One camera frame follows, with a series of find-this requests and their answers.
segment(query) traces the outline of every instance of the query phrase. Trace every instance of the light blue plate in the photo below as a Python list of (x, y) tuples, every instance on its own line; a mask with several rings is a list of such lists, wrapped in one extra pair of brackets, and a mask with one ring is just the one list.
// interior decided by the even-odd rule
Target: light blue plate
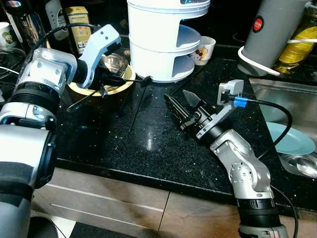
[[(286, 128), (285, 125), (277, 123), (267, 122), (266, 124), (273, 141), (275, 141)], [(315, 150), (315, 144), (304, 133), (291, 128), (275, 148), (277, 152), (283, 154), (306, 155)]]

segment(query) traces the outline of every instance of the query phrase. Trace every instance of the sink basin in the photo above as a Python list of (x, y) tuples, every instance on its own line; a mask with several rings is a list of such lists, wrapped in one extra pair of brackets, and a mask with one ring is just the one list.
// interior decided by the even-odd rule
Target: sink basin
[[(309, 136), (317, 148), (317, 87), (258, 78), (249, 80), (256, 98), (285, 107), (293, 117), (292, 127)], [(287, 124), (287, 116), (279, 109), (263, 105), (260, 108), (265, 121)]]

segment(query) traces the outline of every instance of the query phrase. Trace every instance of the cabinet door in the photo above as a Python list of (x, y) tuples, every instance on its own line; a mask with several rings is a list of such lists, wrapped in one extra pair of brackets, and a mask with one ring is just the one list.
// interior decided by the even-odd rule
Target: cabinet door
[[(301, 213), (298, 238), (317, 235), (317, 214)], [(289, 237), (293, 237), (294, 219), (280, 216)], [(239, 237), (237, 207), (170, 193), (159, 238), (235, 238)]]
[(168, 192), (57, 169), (50, 183), (37, 189), (35, 210), (121, 232), (154, 238)]

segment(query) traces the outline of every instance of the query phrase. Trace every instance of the cartoon cup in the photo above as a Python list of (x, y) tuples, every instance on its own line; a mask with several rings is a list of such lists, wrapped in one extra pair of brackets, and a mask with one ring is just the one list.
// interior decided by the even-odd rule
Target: cartoon cup
[(15, 47), (16, 38), (13, 29), (7, 22), (0, 22), (0, 47)]
[(207, 64), (208, 60), (211, 58), (215, 44), (215, 39), (208, 36), (202, 36), (198, 49), (190, 54), (190, 57), (193, 59), (195, 65)]

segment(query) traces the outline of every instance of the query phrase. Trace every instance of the kitchen counter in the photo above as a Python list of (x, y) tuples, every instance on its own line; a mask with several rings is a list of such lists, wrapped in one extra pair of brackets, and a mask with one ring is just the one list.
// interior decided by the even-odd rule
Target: kitchen counter
[[(217, 54), (178, 83), (153, 83), (144, 88), (134, 83), (106, 100), (93, 97), (72, 113), (66, 112), (67, 107), (83, 96), (66, 87), (57, 114), (56, 166), (236, 205), (224, 166), (207, 145), (178, 128), (163, 99), (164, 94), (172, 95), (185, 105), (181, 91), (186, 89), (215, 105), (219, 83), (232, 79), (243, 79), (244, 97), (255, 98), (236, 60), (221, 59)], [(256, 156), (272, 143), (258, 105), (237, 108), (225, 124), (250, 143)], [(314, 179), (286, 172), (276, 151), (262, 161), (270, 170), (271, 184), (295, 207), (317, 210)], [(280, 213), (291, 215), (284, 198), (276, 192), (275, 196)]]

